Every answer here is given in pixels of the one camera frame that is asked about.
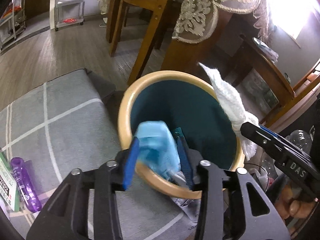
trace bucket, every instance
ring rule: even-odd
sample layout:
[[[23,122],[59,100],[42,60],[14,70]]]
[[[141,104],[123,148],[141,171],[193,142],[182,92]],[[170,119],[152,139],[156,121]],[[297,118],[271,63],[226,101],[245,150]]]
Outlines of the bucket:
[[[170,131],[180,127],[191,149],[225,170],[243,167],[244,154],[231,122],[211,85],[187,73],[157,71],[134,82],[124,93],[118,115],[122,149],[128,149],[138,125],[164,121]],[[201,191],[177,186],[141,162],[135,170],[154,189],[173,197],[201,198]]]

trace silver screw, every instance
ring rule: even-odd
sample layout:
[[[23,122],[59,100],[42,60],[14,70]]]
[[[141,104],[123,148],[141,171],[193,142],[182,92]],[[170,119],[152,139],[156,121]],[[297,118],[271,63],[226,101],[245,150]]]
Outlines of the silver screw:
[[[207,167],[207,166],[210,166],[210,165],[211,165],[211,162],[209,162],[209,161],[207,161],[207,160],[202,160],[202,161],[200,161],[200,164],[201,164],[202,166]]]
[[[244,174],[247,173],[247,170],[246,170],[245,168],[240,167],[240,168],[237,169],[237,172],[238,172],[239,174],[244,175]]]
[[[118,163],[115,160],[107,161],[107,166],[108,167],[114,167],[117,166]]]
[[[79,168],[75,168],[71,171],[71,174],[72,175],[79,175],[81,173],[81,169]]]

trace gray fabric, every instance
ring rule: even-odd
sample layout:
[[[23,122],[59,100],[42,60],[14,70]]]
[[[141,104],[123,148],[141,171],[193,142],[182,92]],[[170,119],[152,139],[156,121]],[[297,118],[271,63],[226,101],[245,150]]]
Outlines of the gray fabric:
[[[45,91],[47,123],[44,123]],[[7,110],[10,117],[10,109],[11,122],[9,118],[6,123]],[[75,167],[83,171],[95,169],[114,158],[120,145],[111,121],[86,71],[77,70],[32,90],[1,111],[0,146],[8,159],[19,156],[25,160],[36,193],[45,203],[60,184],[59,176],[65,178]],[[49,137],[45,132],[46,124]],[[89,199],[90,238],[93,238],[90,230],[93,224],[93,194],[91,191]],[[117,202],[124,239],[183,240],[194,230],[190,219],[168,196],[151,189],[136,175],[129,190],[117,192]],[[24,238],[29,223],[36,217],[28,211],[25,213],[9,211],[11,223]]]

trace purple plastic object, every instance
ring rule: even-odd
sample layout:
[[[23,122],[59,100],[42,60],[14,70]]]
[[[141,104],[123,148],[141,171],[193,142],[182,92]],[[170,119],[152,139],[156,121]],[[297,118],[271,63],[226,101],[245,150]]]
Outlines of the purple plastic object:
[[[33,185],[23,159],[14,157],[11,159],[10,165],[13,169],[13,177],[17,182],[18,189],[26,203],[26,207],[32,213],[40,211],[42,209],[42,205],[33,189]]]

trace white tissue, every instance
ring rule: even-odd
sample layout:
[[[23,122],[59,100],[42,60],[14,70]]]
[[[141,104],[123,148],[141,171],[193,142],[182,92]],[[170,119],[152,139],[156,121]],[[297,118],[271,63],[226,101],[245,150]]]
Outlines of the white tissue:
[[[233,131],[241,141],[242,151],[247,160],[250,160],[250,158],[255,155],[258,146],[242,136],[240,128],[245,122],[250,122],[258,126],[258,118],[244,109],[238,91],[229,83],[221,79],[220,73],[217,69],[208,68],[201,63],[199,63],[199,65],[206,71],[210,78],[214,92],[217,95],[217,99],[223,111],[229,117]]]

